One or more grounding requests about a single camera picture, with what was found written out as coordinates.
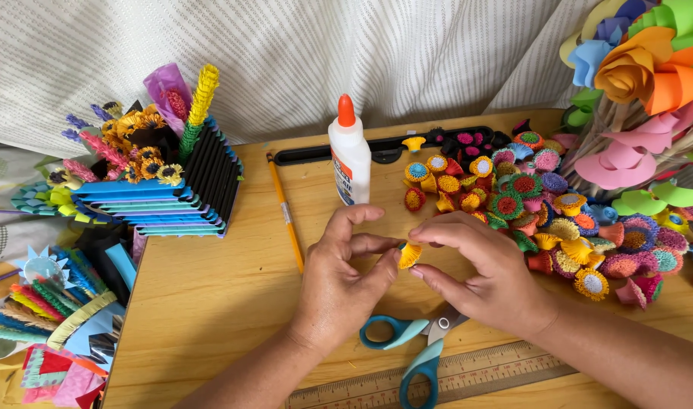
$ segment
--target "striped fabric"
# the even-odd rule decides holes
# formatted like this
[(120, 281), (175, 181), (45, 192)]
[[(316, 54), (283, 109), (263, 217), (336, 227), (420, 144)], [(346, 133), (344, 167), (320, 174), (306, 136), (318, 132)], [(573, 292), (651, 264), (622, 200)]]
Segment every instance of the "striped fabric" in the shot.
[(234, 143), (325, 133), (348, 92), (366, 127), (566, 106), (561, 42), (598, 0), (0, 0), (0, 142), (86, 153), (90, 103), (149, 102), (167, 62), (221, 70)]

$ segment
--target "pencil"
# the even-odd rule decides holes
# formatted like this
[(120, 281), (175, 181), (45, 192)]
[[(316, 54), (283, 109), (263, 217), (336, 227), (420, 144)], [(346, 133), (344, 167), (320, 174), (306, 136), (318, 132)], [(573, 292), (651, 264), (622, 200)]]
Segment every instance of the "pencil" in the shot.
[(303, 274), (303, 255), (301, 254), (300, 246), (298, 245), (298, 238), (296, 238), (296, 229), (293, 227), (293, 219), (291, 218), (291, 212), (288, 209), (286, 195), (283, 193), (283, 186), (281, 185), (281, 180), (278, 178), (278, 172), (276, 171), (276, 163), (273, 162), (273, 155), (271, 155), (270, 152), (266, 153), (266, 159), (268, 159), (268, 166), (271, 169), (271, 177), (273, 178), (273, 184), (276, 186), (278, 200), (281, 202), (283, 218), (286, 219), (286, 227), (288, 228), (288, 235), (291, 237), (291, 246), (293, 246), (293, 253), (296, 255), (298, 271), (301, 274)]

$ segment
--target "orange cap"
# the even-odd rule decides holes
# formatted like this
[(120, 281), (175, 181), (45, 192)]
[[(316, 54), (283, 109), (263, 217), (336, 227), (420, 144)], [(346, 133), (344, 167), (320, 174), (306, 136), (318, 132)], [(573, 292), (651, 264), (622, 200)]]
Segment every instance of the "orange cap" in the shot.
[(357, 122), (357, 117), (354, 116), (354, 105), (351, 103), (351, 98), (347, 94), (342, 94), (339, 98), (339, 125), (351, 126)]

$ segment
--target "scissors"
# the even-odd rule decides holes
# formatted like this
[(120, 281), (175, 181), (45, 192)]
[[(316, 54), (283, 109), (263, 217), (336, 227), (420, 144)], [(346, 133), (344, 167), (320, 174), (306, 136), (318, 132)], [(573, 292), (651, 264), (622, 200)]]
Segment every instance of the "scissors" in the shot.
[[(442, 353), (443, 338), (449, 330), (457, 327), (463, 322), (470, 320), (460, 313), (451, 304), (442, 310), (437, 318), (432, 320), (397, 320), (388, 315), (372, 315), (367, 323), (361, 327), (359, 338), (365, 347), (371, 349), (390, 349), (398, 347), (417, 335), (427, 336), (427, 347), (414, 358), (410, 366), (407, 367), (402, 382), (399, 384), (399, 402), (405, 409), (433, 409), (437, 405), (437, 364), (440, 362)], [(375, 342), (367, 338), (367, 328), (377, 321), (387, 322), (392, 326), (394, 335), (384, 342)], [(410, 381), (418, 373), (422, 373), (430, 380), (430, 395), (419, 408), (413, 407), (407, 399), (407, 388)]]

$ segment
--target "glue bottle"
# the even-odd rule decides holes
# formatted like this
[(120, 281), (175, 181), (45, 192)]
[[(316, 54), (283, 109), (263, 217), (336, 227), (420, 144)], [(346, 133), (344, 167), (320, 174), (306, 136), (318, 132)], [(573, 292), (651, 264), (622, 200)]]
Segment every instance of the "glue bottle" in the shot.
[(364, 127), (354, 115), (351, 98), (339, 98), (339, 116), (329, 125), (329, 143), (336, 190), (345, 205), (369, 203), (372, 152), (364, 139)]

